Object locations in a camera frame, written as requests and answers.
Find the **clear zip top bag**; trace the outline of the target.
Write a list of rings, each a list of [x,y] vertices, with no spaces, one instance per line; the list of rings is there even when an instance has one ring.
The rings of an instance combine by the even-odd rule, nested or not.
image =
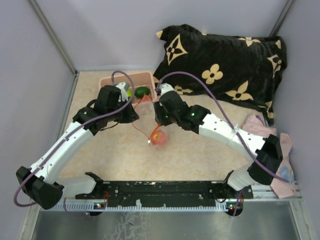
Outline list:
[[[155,121],[154,102],[152,101],[151,96],[145,95],[137,102],[133,109],[139,115],[139,120],[136,120],[132,126],[146,137],[148,145],[155,147],[165,146],[167,143],[165,145],[153,145],[151,143],[151,136],[155,131],[165,132],[163,126],[157,124]]]

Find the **red apple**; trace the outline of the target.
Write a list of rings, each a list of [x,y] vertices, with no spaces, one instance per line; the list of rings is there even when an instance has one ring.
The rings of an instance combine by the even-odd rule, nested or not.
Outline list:
[[[168,138],[164,131],[157,130],[151,135],[150,141],[153,145],[163,146],[167,143]]]

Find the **pink plastic bin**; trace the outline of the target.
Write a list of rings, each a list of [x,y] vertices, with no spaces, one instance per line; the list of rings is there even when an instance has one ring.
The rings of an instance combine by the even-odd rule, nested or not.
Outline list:
[[[155,100],[157,98],[157,93],[155,91],[156,87],[155,87],[154,78],[150,71],[136,71],[136,72],[128,73],[128,75],[134,83],[135,90],[138,87],[147,87],[150,90],[149,96],[151,96],[152,100]],[[127,82],[131,84],[126,76],[124,76],[121,73],[116,73],[114,75],[114,83],[119,84],[121,82]],[[110,76],[102,78],[98,84],[98,91],[100,91],[102,87],[106,85],[111,85],[111,84],[112,84],[112,79]]]

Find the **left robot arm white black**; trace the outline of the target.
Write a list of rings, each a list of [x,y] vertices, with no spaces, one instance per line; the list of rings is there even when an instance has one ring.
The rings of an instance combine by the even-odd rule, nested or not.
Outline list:
[[[16,171],[19,189],[45,210],[63,198],[77,195],[101,197],[104,186],[92,173],[70,178],[60,178],[59,175],[75,153],[109,122],[127,124],[139,119],[128,90],[134,91],[135,88],[127,82],[102,87],[97,98],[76,113],[67,130],[47,153],[29,168],[22,166]]]

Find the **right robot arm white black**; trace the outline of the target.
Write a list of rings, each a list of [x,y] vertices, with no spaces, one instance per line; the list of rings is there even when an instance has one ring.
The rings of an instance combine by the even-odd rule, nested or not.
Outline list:
[[[161,95],[154,103],[155,121],[162,126],[176,124],[185,131],[215,139],[238,151],[249,163],[232,170],[225,178],[223,192],[235,198],[243,188],[261,184],[269,186],[277,175],[283,154],[280,139],[255,135],[236,126],[230,126],[205,107],[188,106],[174,91]]]

